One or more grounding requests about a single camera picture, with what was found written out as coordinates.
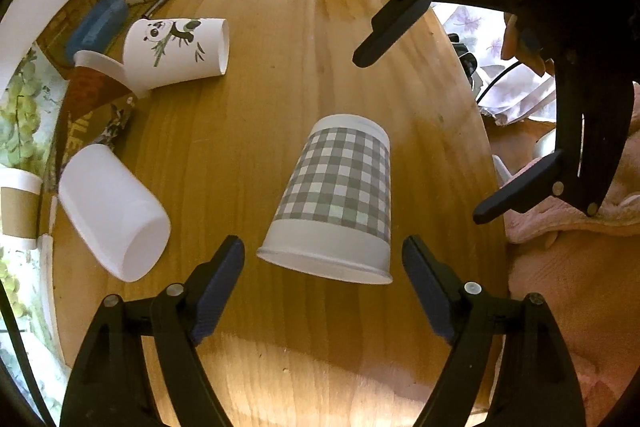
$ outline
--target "panda print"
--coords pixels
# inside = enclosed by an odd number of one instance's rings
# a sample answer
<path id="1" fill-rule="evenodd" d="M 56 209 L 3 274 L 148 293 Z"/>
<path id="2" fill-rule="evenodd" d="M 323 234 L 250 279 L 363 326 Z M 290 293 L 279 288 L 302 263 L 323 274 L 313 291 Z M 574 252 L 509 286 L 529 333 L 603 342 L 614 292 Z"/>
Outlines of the panda print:
<path id="1" fill-rule="evenodd" d="M 163 55 L 166 55 L 166 48 L 171 42 L 177 41 L 178 47 L 182 45 L 189 46 L 193 44 L 195 40 L 194 30 L 202 24 L 198 19 L 192 19 L 182 26 L 182 29 L 178 28 L 178 23 L 175 21 L 154 21 L 147 25 L 145 42 L 152 42 L 155 44 L 152 49 L 156 55 L 156 61 L 154 67 L 157 67 Z M 202 49 L 199 42 L 196 42 L 196 50 L 194 51 L 194 58 L 196 62 L 204 60 L 206 53 Z"/>

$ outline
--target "blue bottle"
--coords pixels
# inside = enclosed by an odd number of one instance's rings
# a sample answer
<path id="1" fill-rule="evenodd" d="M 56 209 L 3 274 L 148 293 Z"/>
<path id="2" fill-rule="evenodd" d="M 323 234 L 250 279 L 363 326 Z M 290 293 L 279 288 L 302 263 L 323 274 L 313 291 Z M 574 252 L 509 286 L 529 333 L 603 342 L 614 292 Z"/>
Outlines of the blue bottle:
<path id="1" fill-rule="evenodd" d="M 104 53 L 124 27 L 129 7 L 124 0 L 99 0 L 73 32 L 65 47 L 65 57 L 74 63 L 74 55 L 80 50 Z"/>

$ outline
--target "plain white cup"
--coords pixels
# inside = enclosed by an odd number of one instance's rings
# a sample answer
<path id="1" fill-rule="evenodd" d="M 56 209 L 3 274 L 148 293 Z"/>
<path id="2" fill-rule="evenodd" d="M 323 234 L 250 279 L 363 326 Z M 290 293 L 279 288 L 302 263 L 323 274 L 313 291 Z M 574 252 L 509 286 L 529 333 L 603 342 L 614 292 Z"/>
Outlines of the plain white cup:
<path id="1" fill-rule="evenodd" d="M 259 258 L 328 279 L 392 281 L 389 139 L 361 116 L 313 127 Z"/>
<path id="2" fill-rule="evenodd" d="M 98 262 L 133 282 L 151 270 L 171 223 L 158 199 L 101 144 L 88 145 L 62 171 L 59 198 Z"/>
<path id="3" fill-rule="evenodd" d="M 226 19 L 136 21 L 124 42 L 126 86 L 134 92 L 220 76 L 229 60 Z"/>
<path id="4" fill-rule="evenodd" d="M 42 179 L 32 172 L 0 168 L 2 244 L 5 247 L 14 250 L 37 247 L 41 188 Z"/>

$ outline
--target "wooden table top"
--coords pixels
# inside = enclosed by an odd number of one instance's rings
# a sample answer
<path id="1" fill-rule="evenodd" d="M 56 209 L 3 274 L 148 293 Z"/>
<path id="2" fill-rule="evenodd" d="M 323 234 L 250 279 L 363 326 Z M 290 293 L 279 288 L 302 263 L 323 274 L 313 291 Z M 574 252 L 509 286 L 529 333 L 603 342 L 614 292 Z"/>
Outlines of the wooden table top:
<path id="1" fill-rule="evenodd" d="M 70 365 L 105 295 L 155 296 L 236 234 L 246 247 L 244 271 L 215 333 L 198 348 L 234 424 L 413 424 L 449 347 L 431 331 L 402 270 L 402 240 L 420 234 L 461 279 L 505 295 L 505 238 L 501 219 L 472 221 L 476 204 L 497 189 L 494 166 L 433 12 L 372 67 L 352 64 L 384 2 L 171 0 L 156 15 L 228 19 L 229 67 L 224 77 L 154 90 L 116 150 L 172 222 L 146 277 L 125 284 L 108 275 L 59 212 L 53 277 Z M 324 280 L 255 257 L 311 127 L 343 112 L 378 122 L 390 137 L 388 286 Z M 149 339 L 145 349 L 162 418 L 178 425 Z M 491 378 L 489 371 L 478 407 L 487 404 Z"/>

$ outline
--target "pink fabric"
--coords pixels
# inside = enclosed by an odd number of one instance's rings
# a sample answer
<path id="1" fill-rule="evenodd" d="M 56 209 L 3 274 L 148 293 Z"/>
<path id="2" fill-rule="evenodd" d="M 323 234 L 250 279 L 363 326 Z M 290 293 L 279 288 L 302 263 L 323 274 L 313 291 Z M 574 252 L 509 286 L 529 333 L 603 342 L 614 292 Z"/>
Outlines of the pink fabric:
<path id="1" fill-rule="evenodd" d="M 595 217 L 556 198 L 504 216 L 511 294 L 545 296 L 572 354 L 590 427 L 640 365 L 640 87 L 634 87 L 625 150 Z"/>

